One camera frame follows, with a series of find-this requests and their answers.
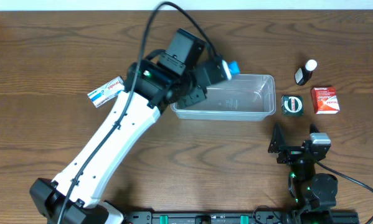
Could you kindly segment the blue Kool Fever box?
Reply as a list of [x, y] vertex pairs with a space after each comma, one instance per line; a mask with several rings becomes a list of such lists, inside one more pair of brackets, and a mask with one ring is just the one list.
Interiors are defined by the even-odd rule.
[[240, 69], [236, 61], [226, 62], [225, 60], [222, 60], [222, 67], [226, 74], [226, 79], [228, 80], [231, 80], [234, 75], [238, 75], [240, 73]]

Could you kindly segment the white blue Panadol box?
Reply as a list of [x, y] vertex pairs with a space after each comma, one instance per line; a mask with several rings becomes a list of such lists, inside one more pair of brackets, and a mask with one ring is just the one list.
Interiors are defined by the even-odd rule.
[[116, 97], [124, 90], [124, 81], [121, 77], [116, 77], [101, 87], [91, 91], [88, 94], [89, 99], [93, 105], [98, 108], [107, 101]]

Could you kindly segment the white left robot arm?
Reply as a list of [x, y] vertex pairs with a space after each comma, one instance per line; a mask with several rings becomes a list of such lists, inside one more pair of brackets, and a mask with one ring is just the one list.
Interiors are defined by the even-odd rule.
[[53, 179], [33, 183], [29, 193], [39, 213], [47, 223], [123, 223], [122, 212], [102, 195], [127, 153], [168, 105], [199, 103], [207, 86], [231, 78], [221, 57], [199, 65], [175, 58], [154, 63], [148, 57], [132, 64], [124, 90], [86, 146]]

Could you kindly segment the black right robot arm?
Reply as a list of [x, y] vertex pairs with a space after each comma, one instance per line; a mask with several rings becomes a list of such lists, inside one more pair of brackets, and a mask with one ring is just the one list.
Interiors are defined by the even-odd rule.
[[288, 189], [296, 205], [281, 216], [282, 223], [334, 223], [331, 208], [336, 206], [338, 180], [332, 174], [317, 173], [315, 164], [326, 157], [331, 140], [315, 125], [309, 129], [309, 139], [301, 146], [286, 144], [281, 126], [273, 128], [268, 152], [277, 154], [279, 164], [290, 167]]

